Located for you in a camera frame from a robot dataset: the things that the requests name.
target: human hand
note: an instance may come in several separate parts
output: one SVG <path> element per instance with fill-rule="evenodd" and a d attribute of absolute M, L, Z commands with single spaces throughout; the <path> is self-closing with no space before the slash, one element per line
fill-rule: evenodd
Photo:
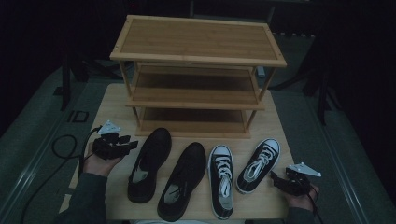
<path fill-rule="evenodd" d="M 95 154 L 92 154 L 85 160 L 83 172 L 108 177 L 114 166 L 116 166 L 121 160 L 122 158 L 103 160 Z"/>
<path fill-rule="evenodd" d="M 311 198 L 315 200 L 318 197 L 319 188 L 315 185 L 311 186 L 312 189 L 309 191 L 309 196 L 311 196 Z M 283 195 L 285 196 L 289 207 L 299 207 L 314 212 L 314 206 L 307 195 L 293 196 L 286 192 L 283 192 Z"/>

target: dark background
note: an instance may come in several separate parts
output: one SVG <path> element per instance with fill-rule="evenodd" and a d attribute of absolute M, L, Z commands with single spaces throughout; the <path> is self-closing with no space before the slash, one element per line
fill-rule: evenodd
<path fill-rule="evenodd" d="M 2 1 L 0 135 L 64 55 L 108 60 L 127 14 L 189 17 L 190 6 L 182 0 Z M 196 0 L 194 13 L 265 20 L 273 6 L 273 32 L 316 37 L 301 72 L 317 70 L 311 88 L 330 72 L 330 86 L 395 203 L 395 2 Z"/>

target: shoe rack shelf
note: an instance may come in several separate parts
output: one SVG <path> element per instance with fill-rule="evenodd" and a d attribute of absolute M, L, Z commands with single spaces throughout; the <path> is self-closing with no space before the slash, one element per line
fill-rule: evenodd
<path fill-rule="evenodd" d="M 120 62 L 136 135 L 165 127 L 173 136 L 249 138 L 276 67 L 286 66 L 265 23 L 146 16 L 127 17 L 110 58 Z M 259 65 L 272 68 L 261 90 Z"/>

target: sleeve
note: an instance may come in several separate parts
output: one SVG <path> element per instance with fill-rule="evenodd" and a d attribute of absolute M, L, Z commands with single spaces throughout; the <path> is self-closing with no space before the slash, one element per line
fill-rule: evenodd
<path fill-rule="evenodd" d="M 82 173 L 69 207 L 53 223 L 106 223 L 106 183 L 104 176 Z"/>
<path fill-rule="evenodd" d="M 286 219 L 287 224 L 315 224 L 314 214 L 306 209 L 298 207 L 290 207 L 288 217 Z"/>

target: white shoelace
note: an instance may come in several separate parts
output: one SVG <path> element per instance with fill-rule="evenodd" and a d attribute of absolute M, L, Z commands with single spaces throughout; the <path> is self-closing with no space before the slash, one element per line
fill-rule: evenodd
<path fill-rule="evenodd" d="M 255 179 L 262 172 L 262 169 L 268 164 L 268 162 L 274 157 L 275 152 L 268 146 L 264 146 L 260 152 L 259 158 L 251 163 L 247 170 L 247 176 Z"/>
<path fill-rule="evenodd" d="M 218 166 L 218 173 L 221 179 L 220 181 L 220 193 L 221 196 L 226 198 L 230 196 L 231 186 L 232 186 L 232 178 L 233 174 L 231 174 L 231 164 L 230 158 L 228 157 L 218 157 L 216 158 L 216 165 Z"/>

